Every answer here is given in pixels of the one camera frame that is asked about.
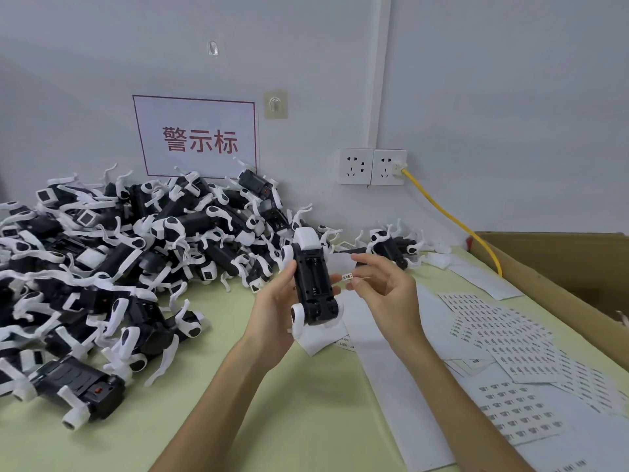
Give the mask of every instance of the yellow-green table surface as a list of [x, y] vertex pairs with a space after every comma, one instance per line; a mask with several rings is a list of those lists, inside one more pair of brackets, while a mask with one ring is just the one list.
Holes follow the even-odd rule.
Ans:
[[[462, 249], [455, 251], [486, 268]], [[492, 301], [452, 272], [426, 265], [414, 275], [433, 292], [476, 293]], [[152, 387], [144, 388], [143, 381], [157, 363], [137, 374], [124, 402], [105, 421], [71, 432], [61, 424], [66, 411], [44, 398], [27, 404], [0, 398], [0, 470], [150, 468], [244, 331], [254, 301], [236, 280], [231, 293], [216, 282], [193, 285], [187, 297], [193, 309], [210, 319], [212, 329], [183, 343], [166, 375]], [[627, 372], [532, 300], [501, 303], [551, 329], [555, 343], [568, 354], [609, 374], [629, 391]], [[296, 343], [263, 380], [230, 453], [230, 467], [255, 472], [406, 470], [357, 354], [331, 345], [309, 357]]]

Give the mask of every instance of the yellow cable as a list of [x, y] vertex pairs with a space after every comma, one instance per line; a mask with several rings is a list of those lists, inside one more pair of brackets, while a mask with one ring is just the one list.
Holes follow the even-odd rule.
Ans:
[[411, 182], [413, 182], [415, 184], [415, 187], [417, 187], [420, 192], [422, 194], [424, 194], [424, 197], [428, 199], [428, 201], [442, 214], [444, 214], [447, 218], [449, 218], [450, 220], [452, 220], [452, 222], [456, 223], [457, 225], [459, 225], [460, 228], [462, 228], [463, 230], [465, 230], [466, 232], [468, 232], [472, 238], [474, 238], [478, 243], [480, 243], [483, 248], [485, 250], [487, 250], [487, 253], [489, 253], [489, 256], [491, 257], [491, 259], [494, 261], [494, 264], [496, 265], [496, 270], [498, 271], [499, 276], [501, 277], [503, 275], [503, 269], [500, 266], [500, 262], [498, 261], [498, 258], [496, 257], [496, 255], [491, 251], [491, 248], [489, 247], [489, 245], [487, 245], [485, 243], [485, 241], [479, 237], [478, 235], [475, 234], [475, 232], [473, 232], [472, 230], [470, 230], [469, 228], [467, 228], [463, 222], [459, 221], [458, 219], [456, 219], [455, 217], [453, 217], [452, 215], [450, 215], [449, 213], [447, 213], [443, 207], [441, 205], [439, 205], [437, 202], [435, 202], [435, 199], [433, 199], [430, 194], [426, 191], [426, 189], [424, 189], [421, 184], [417, 181], [417, 179], [415, 179], [411, 174], [409, 174], [408, 170], [406, 169], [402, 169], [402, 174], [404, 174], [406, 177], [409, 178], [409, 180]]

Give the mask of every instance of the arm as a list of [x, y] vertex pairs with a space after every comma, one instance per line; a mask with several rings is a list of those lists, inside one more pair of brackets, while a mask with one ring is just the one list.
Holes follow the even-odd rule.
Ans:
[[[264, 376], [293, 344], [291, 305], [297, 303], [295, 261], [256, 295], [243, 337], [229, 351], [208, 389], [150, 472], [224, 470], [227, 454]], [[340, 275], [330, 277], [332, 283]], [[334, 286], [334, 294], [340, 288]]]
[[347, 289], [363, 298], [391, 349], [417, 383], [464, 472], [533, 472], [498, 432], [430, 346], [422, 328], [413, 277], [384, 257], [352, 255], [366, 266]]

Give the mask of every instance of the power socket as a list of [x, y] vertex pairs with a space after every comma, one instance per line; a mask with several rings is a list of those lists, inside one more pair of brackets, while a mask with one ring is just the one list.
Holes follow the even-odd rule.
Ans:
[[394, 175], [395, 162], [406, 164], [408, 153], [405, 150], [376, 149], [373, 151], [373, 168], [371, 170], [371, 185], [373, 186], [401, 186], [404, 177]]
[[373, 149], [339, 149], [336, 180], [339, 184], [371, 183]]

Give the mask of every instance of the red border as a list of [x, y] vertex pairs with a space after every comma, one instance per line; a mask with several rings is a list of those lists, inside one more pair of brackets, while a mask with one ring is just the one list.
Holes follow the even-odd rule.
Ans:
[[[158, 99], [182, 99], [184, 101], [213, 101], [213, 102], [236, 102], [238, 104], [253, 104], [254, 106], [254, 160], [256, 163], [256, 171], [258, 170], [258, 133], [256, 129], [256, 103], [253, 101], [227, 101], [225, 99], [205, 99], [200, 97], [173, 97], [173, 96], [149, 96], [144, 94], [131, 94], [133, 98], [133, 110], [135, 111], [135, 122], [138, 126], [138, 136], [140, 137], [140, 146], [142, 147], [142, 157], [144, 158], [144, 169], [147, 175], [151, 177], [177, 177], [177, 175], [158, 175], [149, 174], [148, 165], [146, 164], [146, 154], [144, 152], [144, 143], [142, 142], [142, 134], [140, 133], [140, 121], [138, 120], [138, 110], [135, 107], [136, 97], [154, 97]], [[224, 177], [203, 177], [204, 179], [224, 179]]]

